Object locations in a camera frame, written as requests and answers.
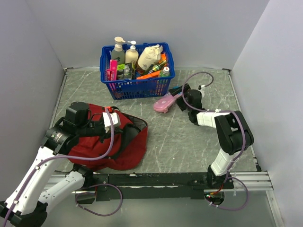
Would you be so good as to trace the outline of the red backpack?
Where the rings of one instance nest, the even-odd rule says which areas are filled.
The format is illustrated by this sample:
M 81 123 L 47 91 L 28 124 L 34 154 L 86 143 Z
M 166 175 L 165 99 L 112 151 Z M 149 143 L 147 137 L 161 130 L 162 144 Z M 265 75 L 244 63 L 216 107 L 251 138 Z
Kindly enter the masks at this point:
M 104 168 L 124 171 L 139 165 L 146 152 L 148 124 L 143 119 L 120 112 L 115 106 L 112 109 L 119 115 L 121 124 L 119 129 L 115 129 L 114 143 L 109 154 L 95 161 L 70 159 L 71 162 L 84 165 L 95 172 Z M 110 134 L 104 137 L 82 137 L 69 155 L 98 157 L 105 154 L 109 144 Z

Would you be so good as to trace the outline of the pink cartoon pencil case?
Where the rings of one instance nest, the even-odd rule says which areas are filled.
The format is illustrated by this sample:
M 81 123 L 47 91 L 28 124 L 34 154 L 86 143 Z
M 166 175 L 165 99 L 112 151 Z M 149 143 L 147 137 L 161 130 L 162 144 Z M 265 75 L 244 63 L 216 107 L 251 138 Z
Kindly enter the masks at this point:
M 167 94 L 153 105 L 153 109 L 159 113 L 166 113 L 181 96 L 181 89 L 170 89 Z

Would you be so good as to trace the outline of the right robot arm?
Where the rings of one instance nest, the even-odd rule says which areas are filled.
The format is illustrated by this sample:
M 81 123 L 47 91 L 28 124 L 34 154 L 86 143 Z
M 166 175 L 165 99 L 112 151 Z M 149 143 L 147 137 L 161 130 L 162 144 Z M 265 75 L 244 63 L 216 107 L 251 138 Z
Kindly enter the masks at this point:
M 204 91 L 205 85 L 191 89 L 186 83 L 170 89 L 169 93 L 181 111 L 187 111 L 193 124 L 216 129 L 220 150 L 207 169 L 206 182 L 210 188 L 218 188 L 227 181 L 231 167 L 253 144 L 254 138 L 241 111 L 210 111 L 203 108 Z

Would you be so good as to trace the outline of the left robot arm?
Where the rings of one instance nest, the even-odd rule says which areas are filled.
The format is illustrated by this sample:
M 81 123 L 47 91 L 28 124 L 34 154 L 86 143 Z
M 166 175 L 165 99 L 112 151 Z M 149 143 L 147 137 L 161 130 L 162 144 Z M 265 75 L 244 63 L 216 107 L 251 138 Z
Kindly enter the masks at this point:
M 48 213 L 76 189 L 88 190 L 93 186 L 92 171 L 81 165 L 55 186 L 45 190 L 45 186 L 62 159 L 99 161 L 109 154 L 114 144 L 115 128 L 120 126 L 119 114 L 111 107 L 99 113 L 95 121 L 89 104 L 74 102 L 66 114 L 50 128 L 42 141 L 37 156 L 16 190 L 0 203 L 0 215 L 4 223 L 15 227 L 40 227 Z M 105 154 L 99 157 L 78 157 L 69 153 L 80 138 L 103 137 L 110 134 L 110 144 Z

